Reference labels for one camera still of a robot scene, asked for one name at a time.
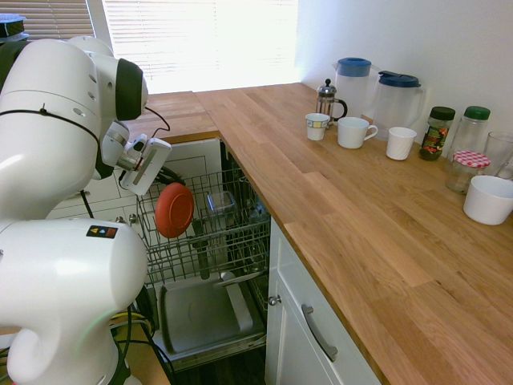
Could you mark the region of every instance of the green lid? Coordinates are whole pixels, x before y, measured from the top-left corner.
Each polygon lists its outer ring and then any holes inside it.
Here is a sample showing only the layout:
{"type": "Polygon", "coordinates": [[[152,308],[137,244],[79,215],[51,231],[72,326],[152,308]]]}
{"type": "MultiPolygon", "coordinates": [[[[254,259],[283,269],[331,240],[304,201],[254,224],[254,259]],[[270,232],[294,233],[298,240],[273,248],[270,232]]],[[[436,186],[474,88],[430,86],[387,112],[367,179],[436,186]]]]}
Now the green lid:
{"type": "Polygon", "coordinates": [[[448,107],[433,107],[430,117],[438,120],[452,120],[456,115],[456,111],[448,107]]]}
{"type": "Polygon", "coordinates": [[[476,120],[488,120],[490,117],[490,110],[485,107],[470,106],[467,107],[464,114],[467,118],[476,120]]]}

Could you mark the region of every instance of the french press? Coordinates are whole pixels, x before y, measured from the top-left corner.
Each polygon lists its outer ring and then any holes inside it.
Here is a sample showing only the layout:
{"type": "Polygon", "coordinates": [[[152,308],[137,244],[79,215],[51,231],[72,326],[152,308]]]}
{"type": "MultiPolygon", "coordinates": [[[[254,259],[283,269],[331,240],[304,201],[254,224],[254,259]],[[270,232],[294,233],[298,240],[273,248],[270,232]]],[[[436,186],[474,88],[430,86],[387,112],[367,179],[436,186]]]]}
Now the french press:
{"type": "Polygon", "coordinates": [[[347,104],[345,104],[344,100],[335,99],[335,94],[337,93],[337,88],[334,86],[330,86],[331,80],[326,79],[326,84],[324,86],[320,86],[317,89],[317,108],[315,112],[320,114],[326,114],[329,116],[329,124],[333,124],[337,122],[340,118],[343,118],[347,114],[347,104]],[[332,116],[333,114],[333,105],[335,103],[340,103],[344,108],[344,113],[337,118],[332,116]]]}

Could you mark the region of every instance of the cabinet knob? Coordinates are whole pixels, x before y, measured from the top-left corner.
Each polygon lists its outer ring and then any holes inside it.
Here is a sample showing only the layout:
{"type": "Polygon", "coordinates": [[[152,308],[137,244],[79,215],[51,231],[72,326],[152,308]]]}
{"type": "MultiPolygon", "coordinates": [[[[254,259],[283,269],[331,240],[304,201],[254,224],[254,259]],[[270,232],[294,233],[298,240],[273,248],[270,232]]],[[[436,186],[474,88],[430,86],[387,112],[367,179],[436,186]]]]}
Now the cabinet knob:
{"type": "Polygon", "coordinates": [[[279,295],[277,295],[276,297],[269,297],[267,303],[270,306],[275,306],[277,303],[281,303],[281,297],[279,295]]]}

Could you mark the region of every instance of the warning label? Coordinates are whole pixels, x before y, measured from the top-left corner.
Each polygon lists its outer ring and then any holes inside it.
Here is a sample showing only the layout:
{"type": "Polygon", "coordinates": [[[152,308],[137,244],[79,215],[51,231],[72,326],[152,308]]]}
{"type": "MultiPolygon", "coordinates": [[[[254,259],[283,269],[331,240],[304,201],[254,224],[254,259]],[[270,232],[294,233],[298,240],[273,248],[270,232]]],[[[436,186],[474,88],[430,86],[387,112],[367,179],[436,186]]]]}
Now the warning label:
{"type": "Polygon", "coordinates": [[[118,229],[116,227],[91,226],[87,230],[86,237],[114,238],[118,229]]]}

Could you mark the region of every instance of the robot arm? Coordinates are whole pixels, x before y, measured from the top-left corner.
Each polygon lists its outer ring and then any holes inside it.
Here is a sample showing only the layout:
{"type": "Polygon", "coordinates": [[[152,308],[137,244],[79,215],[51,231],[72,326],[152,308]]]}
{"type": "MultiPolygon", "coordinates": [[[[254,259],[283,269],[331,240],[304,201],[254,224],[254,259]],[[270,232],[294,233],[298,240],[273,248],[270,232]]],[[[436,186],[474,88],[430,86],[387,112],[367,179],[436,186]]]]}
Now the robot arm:
{"type": "Polygon", "coordinates": [[[143,285],[142,241],[126,225],[44,218],[117,164],[129,170],[125,188],[146,192],[171,148],[144,137],[128,143],[113,123],[139,116],[146,100],[142,71],[94,38],[30,43],[6,77],[0,324],[22,327],[8,360],[18,385],[108,385],[123,366],[108,321],[143,285]]]}
{"type": "Polygon", "coordinates": [[[114,120],[138,117],[146,102],[142,71],[115,59],[96,38],[28,44],[0,94],[0,138],[5,149],[0,152],[0,179],[6,182],[0,188],[0,230],[16,218],[45,218],[90,179],[110,176],[118,160],[129,171],[123,187],[143,195],[171,146],[151,139],[134,153],[127,132],[106,134],[114,120]],[[119,145],[113,146],[123,142],[121,152],[119,145]],[[41,163],[43,171],[35,167],[41,163]],[[20,185],[26,186],[21,194],[20,185]]]}

